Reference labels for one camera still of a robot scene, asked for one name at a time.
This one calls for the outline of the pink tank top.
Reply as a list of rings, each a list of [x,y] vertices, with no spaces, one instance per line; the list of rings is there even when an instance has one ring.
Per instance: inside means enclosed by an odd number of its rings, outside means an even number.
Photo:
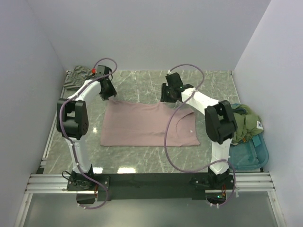
[[[102,123],[102,146],[198,146],[196,116],[191,108],[177,112],[164,103],[109,100]]]

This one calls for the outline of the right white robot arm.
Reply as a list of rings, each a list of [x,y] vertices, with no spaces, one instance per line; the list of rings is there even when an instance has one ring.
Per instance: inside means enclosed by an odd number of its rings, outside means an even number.
[[[168,72],[167,83],[161,86],[161,101],[181,101],[201,112],[205,130],[212,142],[211,163],[206,166],[206,188],[221,188],[233,178],[229,175],[229,150],[237,123],[230,102],[218,101],[199,92],[192,85],[184,85],[178,73]]]

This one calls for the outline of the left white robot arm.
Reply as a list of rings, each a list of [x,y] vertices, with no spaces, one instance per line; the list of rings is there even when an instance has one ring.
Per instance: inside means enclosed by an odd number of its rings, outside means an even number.
[[[87,104],[97,95],[102,100],[116,96],[112,78],[112,70],[108,66],[98,65],[73,95],[57,102],[56,128],[69,146],[72,172],[68,187],[74,191],[91,190],[97,186],[86,148],[85,135],[89,129]]]

